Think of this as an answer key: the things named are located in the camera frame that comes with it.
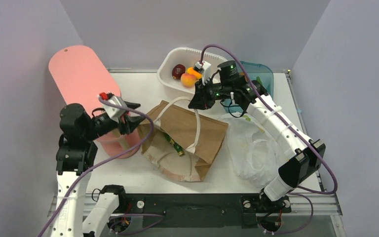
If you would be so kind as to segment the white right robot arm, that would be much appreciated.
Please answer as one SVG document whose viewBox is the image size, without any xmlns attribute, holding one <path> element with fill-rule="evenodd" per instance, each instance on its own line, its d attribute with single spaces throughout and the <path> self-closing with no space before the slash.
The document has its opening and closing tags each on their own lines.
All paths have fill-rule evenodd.
<svg viewBox="0 0 379 237">
<path fill-rule="evenodd" d="M 313 141 L 292 125 L 259 81 L 249 82 L 247 73 L 238 72 L 235 61 L 218 65 L 219 83 L 213 82 L 215 75 L 210 72 L 210 63 L 196 62 L 193 68 L 202 77 L 195 83 L 195 93 L 188 108 L 208 110 L 216 101 L 229 99 L 254 117 L 282 149 L 288 161 L 260 191 L 259 209 L 262 213 L 272 213 L 288 208 L 287 193 L 319 169 L 325 144 Z"/>
</svg>

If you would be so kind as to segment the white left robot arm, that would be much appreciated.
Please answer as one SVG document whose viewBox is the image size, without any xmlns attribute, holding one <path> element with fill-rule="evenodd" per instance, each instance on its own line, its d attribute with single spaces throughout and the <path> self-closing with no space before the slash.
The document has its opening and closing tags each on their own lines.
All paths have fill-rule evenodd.
<svg viewBox="0 0 379 237">
<path fill-rule="evenodd" d="M 119 185 L 106 185 L 101 197 L 90 214 L 84 218 L 86 188 L 92 171 L 126 152 L 98 164 L 94 163 L 98 148 L 95 140 L 119 129 L 128 135 L 147 119 L 138 111 L 139 103 L 113 97 L 99 99 L 103 113 L 90 116 L 83 105 L 72 103 L 60 111 L 59 149 L 56 153 L 56 176 L 58 184 L 57 206 L 39 236 L 49 231 L 52 237 L 99 237 L 113 212 L 122 212 L 127 207 L 125 190 Z"/>
</svg>

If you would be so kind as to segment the brown paper grocery bag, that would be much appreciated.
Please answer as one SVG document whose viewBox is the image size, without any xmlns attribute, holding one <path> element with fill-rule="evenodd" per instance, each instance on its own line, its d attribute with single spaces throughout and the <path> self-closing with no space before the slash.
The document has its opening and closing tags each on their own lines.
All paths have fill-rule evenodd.
<svg viewBox="0 0 379 237">
<path fill-rule="evenodd" d="M 147 115 L 148 120 L 138 127 L 142 143 L 141 154 L 154 164 L 169 179 L 177 182 L 204 181 L 225 139 L 228 124 L 200 115 L 197 110 L 187 110 L 176 105 L 190 101 L 181 96 L 171 102 L 161 101 Z M 163 133 L 169 134 L 185 151 L 178 156 Z"/>
</svg>

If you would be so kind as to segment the orange peach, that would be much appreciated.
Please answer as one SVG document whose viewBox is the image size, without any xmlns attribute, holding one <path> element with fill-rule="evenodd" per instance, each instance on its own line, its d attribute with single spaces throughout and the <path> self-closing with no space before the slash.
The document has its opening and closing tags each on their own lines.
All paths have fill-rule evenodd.
<svg viewBox="0 0 379 237">
<path fill-rule="evenodd" d="M 195 85 L 195 83 L 198 81 L 195 75 L 183 73 L 181 75 L 181 84 L 184 87 L 191 88 Z"/>
</svg>

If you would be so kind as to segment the green cucumber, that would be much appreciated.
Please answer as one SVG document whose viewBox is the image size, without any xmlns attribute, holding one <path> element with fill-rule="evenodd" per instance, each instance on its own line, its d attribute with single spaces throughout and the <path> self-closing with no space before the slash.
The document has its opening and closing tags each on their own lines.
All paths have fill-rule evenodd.
<svg viewBox="0 0 379 237">
<path fill-rule="evenodd" d="M 256 77 L 256 81 L 258 81 L 261 85 L 263 85 L 263 82 L 259 76 Z"/>
</svg>

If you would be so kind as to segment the white plastic grocery bag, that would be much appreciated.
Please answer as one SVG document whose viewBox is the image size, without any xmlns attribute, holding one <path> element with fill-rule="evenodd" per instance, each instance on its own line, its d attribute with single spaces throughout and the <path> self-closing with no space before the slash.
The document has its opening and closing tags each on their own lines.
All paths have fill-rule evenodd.
<svg viewBox="0 0 379 237">
<path fill-rule="evenodd" d="M 275 139 L 251 115 L 219 117 L 228 124 L 227 149 L 235 174 L 258 189 L 268 185 L 288 159 Z"/>
</svg>

